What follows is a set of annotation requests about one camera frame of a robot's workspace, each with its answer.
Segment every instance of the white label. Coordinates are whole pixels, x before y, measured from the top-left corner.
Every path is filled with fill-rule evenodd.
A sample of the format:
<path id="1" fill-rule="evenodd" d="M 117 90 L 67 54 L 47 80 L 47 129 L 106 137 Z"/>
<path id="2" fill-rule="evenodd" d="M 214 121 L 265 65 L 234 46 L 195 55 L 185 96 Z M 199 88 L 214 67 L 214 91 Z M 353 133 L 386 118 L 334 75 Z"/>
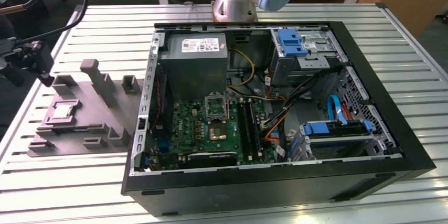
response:
<path id="1" fill-rule="evenodd" d="M 311 42 L 305 42 L 302 45 L 305 48 L 315 48 L 315 44 Z"/>
<path id="2" fill-rule="evenodd" d="M 275 148 L 274 151 L 278 153 L 278 155 L 279 155 L 281 157 L 285 157 L 285 150 L 279 147 L 279 145 L 277 145 L 277 148 Z"/>
<path id="3" fill-rule="evenodd" d="M 218 52 L 217 38 L 210 39 L 183 39 L 182 52 Z"/>
<path id="4" fill-rule="evenodd" d="M 289 132 L 287 132 L 287 137 L 293 137 L 295 135 L 295 133 L 297 133 L 297 131 L 290 129 Z"/>
<path id="5" fill-rule="evenodd" d="M 263 84 L 266 86 L 270 86 L 270 77 L 269 76 L 265 76 L 265 78 L 263 78 Z"/>

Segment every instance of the metal table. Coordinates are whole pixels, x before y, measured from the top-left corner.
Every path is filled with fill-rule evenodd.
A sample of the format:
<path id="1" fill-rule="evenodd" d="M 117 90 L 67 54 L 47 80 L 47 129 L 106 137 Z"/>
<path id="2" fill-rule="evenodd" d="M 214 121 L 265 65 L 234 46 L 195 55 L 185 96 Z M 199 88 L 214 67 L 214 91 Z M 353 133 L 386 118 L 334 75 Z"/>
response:
<path id="1" fill-rule="evenodd" d="M 448 76 L 389 10 L 373 4 L 287 5 L 277 13 L 258 10 L 258 18 L 345 22 L 437 168 L 359 201 L 155 219 L 119 195 L 125 153 L 26 156 L 54 93 L 37 82 L 0 145 L 0 223 L 445 223 Z M 153 24 L 210 20 L 209 5 L 90 6 L 82 22 L 58 40 L 51 71 L 86 80 L 78 72 L 79 62 L 95 58 L 99 70 L 111 78 L 121 79 L 123 74 L 142 77 Z"/>

